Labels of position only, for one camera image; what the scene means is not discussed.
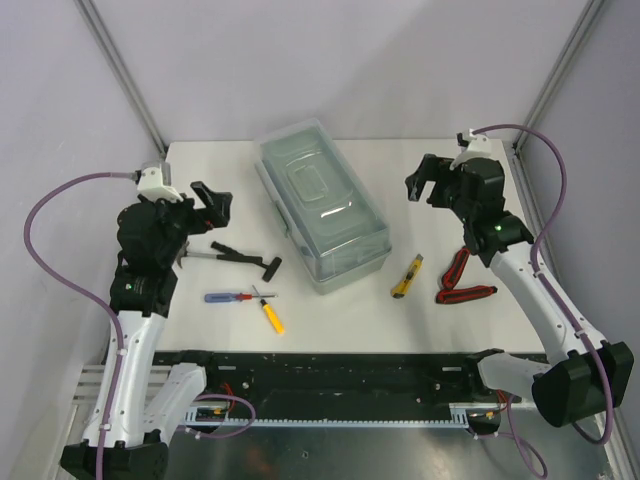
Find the small black claw hammer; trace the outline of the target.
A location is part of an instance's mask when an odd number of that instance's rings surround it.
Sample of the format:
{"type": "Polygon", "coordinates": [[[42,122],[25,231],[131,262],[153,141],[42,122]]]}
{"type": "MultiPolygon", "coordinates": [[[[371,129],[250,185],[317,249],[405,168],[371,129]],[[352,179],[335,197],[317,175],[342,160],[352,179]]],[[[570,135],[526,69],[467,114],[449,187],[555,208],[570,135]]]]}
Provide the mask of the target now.
{"type": "Polygon", "coordinates": [[[186,242],[181,249],[179,250],[175,263],[179,268],[182,268],[183,261],[187,258],[194,259],[207,259],[207,260],[216,260],[218,258],[217,254],[207,253],[207,252],[197,252],[190,249],[190,243],[186,242]]]}

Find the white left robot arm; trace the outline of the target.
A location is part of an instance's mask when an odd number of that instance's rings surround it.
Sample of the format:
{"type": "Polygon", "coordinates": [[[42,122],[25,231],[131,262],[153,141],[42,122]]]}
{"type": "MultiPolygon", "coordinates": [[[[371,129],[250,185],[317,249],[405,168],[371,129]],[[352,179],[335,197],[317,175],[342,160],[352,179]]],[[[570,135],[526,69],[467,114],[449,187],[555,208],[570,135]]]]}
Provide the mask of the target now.
{"type": "Polygon", "coordinates": [[[172,190],[141,193],[117,218],[120,245],[110,287],[111,326],[103,378],[82,439],[63,449],[61,467],[76,479],[161,479],[169,444],[197,398],[214,397],[221,376],[206,365],[173,366],[148,395],[154,355],[177,285],[174,264],[193,235],[224,228],[233,196],[191,183],[195,200],[172,190]]]}

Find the green plastic tool box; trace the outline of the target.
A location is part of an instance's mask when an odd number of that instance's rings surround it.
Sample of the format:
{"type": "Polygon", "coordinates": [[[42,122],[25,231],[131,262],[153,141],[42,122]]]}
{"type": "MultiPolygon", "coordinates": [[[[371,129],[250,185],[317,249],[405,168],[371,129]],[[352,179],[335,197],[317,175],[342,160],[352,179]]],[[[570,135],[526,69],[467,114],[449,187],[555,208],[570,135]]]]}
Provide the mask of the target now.
{"type": "Polygon", "coordinates": [[[254,146],[274,216],[318,294],[382,268],[392,251],[390,227],[318,120],[262,135],[254,146]]]}

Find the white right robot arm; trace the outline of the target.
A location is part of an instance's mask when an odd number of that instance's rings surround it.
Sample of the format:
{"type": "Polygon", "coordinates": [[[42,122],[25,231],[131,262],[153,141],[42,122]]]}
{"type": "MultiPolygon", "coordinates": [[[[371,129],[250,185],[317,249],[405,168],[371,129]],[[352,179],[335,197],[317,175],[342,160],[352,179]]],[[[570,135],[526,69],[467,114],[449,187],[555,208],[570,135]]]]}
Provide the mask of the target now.
{"type": "Polygon", "coordinates": [[[500,349],[474,354],[471,370],[461,376],[463,393],[484,401],[499,389],[530,399],[554,427],[599,413],[611,417],[624,397],[633,353],[593,327],[533,253],[533,235],[505,208],[502,165],[473,158],[455,166],[449,158],[427,154],[405,180],[409,200],[418,201],[427,183],[434,185],[428,204],[461,221],[465,246],[507,287],[546,356],[539,363],[500,349]]]}

